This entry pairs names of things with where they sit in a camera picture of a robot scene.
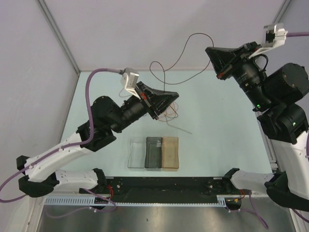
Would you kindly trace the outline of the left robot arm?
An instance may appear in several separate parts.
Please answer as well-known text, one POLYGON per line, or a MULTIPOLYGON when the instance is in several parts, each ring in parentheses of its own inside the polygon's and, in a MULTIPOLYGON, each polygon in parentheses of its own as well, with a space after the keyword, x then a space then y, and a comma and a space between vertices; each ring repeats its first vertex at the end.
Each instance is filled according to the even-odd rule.
POLYGON ((55 190, 102 193, 107 179, 101 169, 71 172, 61 167, 106 147, 116 140, 114 132, 121 133, 146 114, 157 120, 179 97, 177 92, 153 89, 143 82, 137 83, 136 92, 122 106, 108 96, 97 98, 91 106, 92 116, 68 139, 35 157, 18 157, 16 165, 23 173, 18 180, 19 189, 32 198, 55 190))

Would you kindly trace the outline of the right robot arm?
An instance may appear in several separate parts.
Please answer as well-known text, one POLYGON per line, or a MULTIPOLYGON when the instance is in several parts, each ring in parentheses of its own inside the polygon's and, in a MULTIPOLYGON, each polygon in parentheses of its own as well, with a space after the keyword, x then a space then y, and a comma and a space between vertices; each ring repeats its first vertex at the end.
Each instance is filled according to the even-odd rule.
POLYGON ((261 45, 251 42, 239 48, 208 47, 206 53, 219 80, 233 77, 259 112, 263 133, 272 141, 279 170, 258 174, 233 168, 224 176, 223 189, 264 193, 276 204, 292 210, 309 209, 309 123, 297 104, 309 91, 305 68, 287 63, 271 75, 259 67, 261 45))

